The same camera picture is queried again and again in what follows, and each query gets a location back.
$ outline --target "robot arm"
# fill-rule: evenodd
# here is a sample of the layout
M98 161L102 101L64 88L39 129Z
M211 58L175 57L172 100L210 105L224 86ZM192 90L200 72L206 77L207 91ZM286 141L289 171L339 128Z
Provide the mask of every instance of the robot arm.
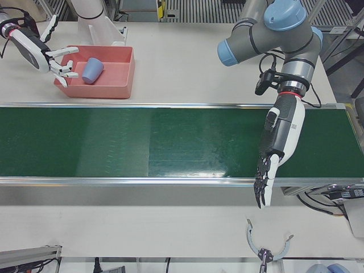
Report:
M309 89L321 50L322 33L309 25L298 0L247 0L231 36L218 45L226 66L235 65L280 47L285 55L281 72L275 67L260 75L255 93L278 91L259 144L254 192L258 206L269 206L276 171L294 153L305 117L301 98Z
M51 20L51 26L48 26L44 34L40 37L34 20L25 11L24 18L10 17L3 11L4 7L0 7L0 35L12 41L23 57L38 69L41 73L51 71L56 78L67 87L64 77L78 77L77 73L71 72L73 63L69 61L67 65L61 66L56 62L55 58L78 52L77 47L67 47L55 51L51 51L45 44L50 39L50 34L54 30L57 23L54 16ZM18 23L19 19L24 20L24 24Z

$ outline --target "metal grate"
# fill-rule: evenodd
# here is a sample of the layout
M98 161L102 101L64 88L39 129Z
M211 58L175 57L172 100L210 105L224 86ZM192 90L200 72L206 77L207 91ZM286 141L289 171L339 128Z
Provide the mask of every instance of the metal grate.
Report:
M167 0L166 22L175 23L235 23L244 5L221 3L221 0ZM307 12L313 10L318 0L302 0ZM326 0L325 5L313 21L323 31L336 26L353 26L353 17L344 0Z
M167 0L167 10L177 12L166 22L235 23L242 9L243 4L223 4L221 0Z
M307 12L310 13L317 0L302 1ZM353 17L344 0L326 0L324 6L313 20L312 24L323 31L330 31L333 27L354 27Z
M34 2L37 5L40 5L39 0L34 0ZM52 11L59 17L60 21L67 20L67 17L69 15L69 6L65 0L47 0L47 4L52 8Z

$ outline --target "blue joint cap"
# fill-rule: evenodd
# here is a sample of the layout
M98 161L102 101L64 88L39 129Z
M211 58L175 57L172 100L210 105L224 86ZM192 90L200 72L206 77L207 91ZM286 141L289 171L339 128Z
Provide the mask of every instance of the blue joint cap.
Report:
M322 34L321 30L319 30L317 27L311 27L311 29L312 29L312 32L315 33L320 38L321 48L322 48L322 43L323 43L323 40L324 40L324 35Z
M271 30L286 31L302 24L306 16L300 0L275 0L264 13L264 23Z
M234 64L238 64L233 52L231 51L226 39L221 41L217 46L217 55L223 65L230 67Z

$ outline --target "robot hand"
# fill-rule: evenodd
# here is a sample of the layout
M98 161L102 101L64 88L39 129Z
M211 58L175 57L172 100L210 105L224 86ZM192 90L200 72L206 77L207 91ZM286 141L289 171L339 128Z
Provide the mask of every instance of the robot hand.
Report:
M266 117L259 144L259 159L255 175L254 193L259 208L270 206L274 178L279 166L286 162L296 149L305 117L299 95L281 92Z
M18 24L18 20L20 19L24 20L24 24ZM78 48L67 47L51 51L46 46L45 43L50 39L51 33L54 31L56 25L57 19L53 17L44 34L40 36L34 20L28 14L24 13L24 18L10 19L6 13L0 12L1 36L11 40L23 57L41 73L51 71L61 84L67 87L65 77L76 78L78 77L78 73L71 72L73 66L72 61L62 66L55 58L78 52Z
M255 175L254 193L258 207L261 208L260 198L263 206L270 206L272 188L275 174L279 165L279 156L277 154L258 159L257 174Z

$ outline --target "red ring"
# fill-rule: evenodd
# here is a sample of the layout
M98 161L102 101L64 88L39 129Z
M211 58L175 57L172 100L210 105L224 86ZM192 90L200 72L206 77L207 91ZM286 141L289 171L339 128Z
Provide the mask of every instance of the red ring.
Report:
M280 92L278 95L283 95L283 94L291 94L291 95L295 95L299 98L302 98L302 96L300 96L299 94L291 92L291 91L283 91L283 92Z

